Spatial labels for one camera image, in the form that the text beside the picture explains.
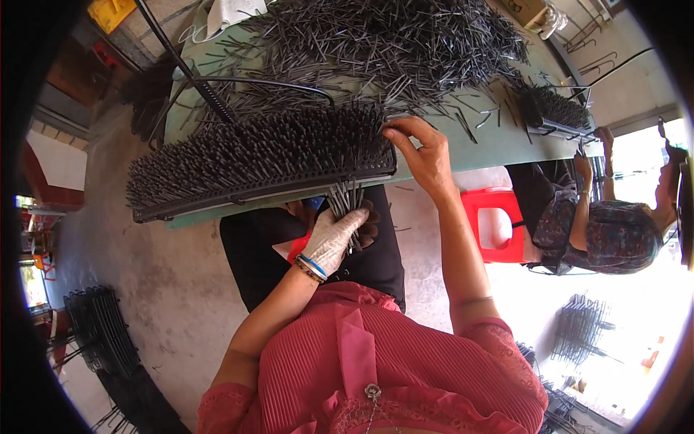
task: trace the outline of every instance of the red chair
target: red chair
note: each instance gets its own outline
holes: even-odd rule
[[[510,187],[489,187],[470,190],[460,194],[470,226],[472,226],[477,247],[482,259],[487,262],[524,263],[523,260],[523,227],[513,227],[510,240],[500,249],[483,249],[480,244],[479,212],[484,208],[499,208],[507,213],[513,224],[521,222],[523,216],[518,207],[514,190]]]

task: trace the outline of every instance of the lace sleeve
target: lace sleeve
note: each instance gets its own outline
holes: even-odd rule
[[[462,337],[475,341],[491,354],[503,365],[513,383],[535,396],[544,408],[547,407],[545,388],[516,347],[511,329],[503,320],[492,317],[480,318],[468,326]]]
[[[239,383],[211,387],[198,407],[196,434],[236,433],[254,396],[254,391]]]

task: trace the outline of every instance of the hand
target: hand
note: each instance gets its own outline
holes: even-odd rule
[[[335,273],[342,263],[350,236],[362,224],[366,223],[369,214],[368,209],[360,208],[336,221],[332,210],[323,211],[318,216],[313,234],[301,253],[315,262],[323,270],[326,277]]]
[[[383,136],[403,153],[414,179],[435,203],[458,195],[453,183],[448,155],[448,139],[417,116],[394,119],[383,124]],[[417,149],[409,140],[414,136],[422,146]]]
[[[593,168],[588,158],[581,156],[577,151],[576,155],[573,156],[573,164],[576,166],[576,172],[583,177],[586,189],[590,190],[593,184]]]
[[[612,155],[612,144],[614,143],[614,136],[612,132],[606,126],[601,126],[595,130],[594,134],[602,141],[602,148],[604,149],[605,156]]]

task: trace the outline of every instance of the black bristle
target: black bristle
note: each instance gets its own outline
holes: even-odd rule
[[[571,128],[591,129],[591,112],[584,106],[561,96],[552,87],[533,86],[527,91],[534,97],[546,120]]]
[[[384,111],[372,105],[286,110],[215,124],[206,133],[164,145],[134,160],[128,206],[144,210],[210,194],[359,174],[382,164],[391,150],[383,138]],[[394,170],[384,168],[382,172]]]

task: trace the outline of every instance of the brick wall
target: brick wall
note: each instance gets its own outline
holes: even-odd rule
[[[199,4],[199,0],[147,0],[147,6],[174,46],[190,25]],[[164,53],[164,47],[138,9],[129,14],[108,39],[140,67],[149,66]]]

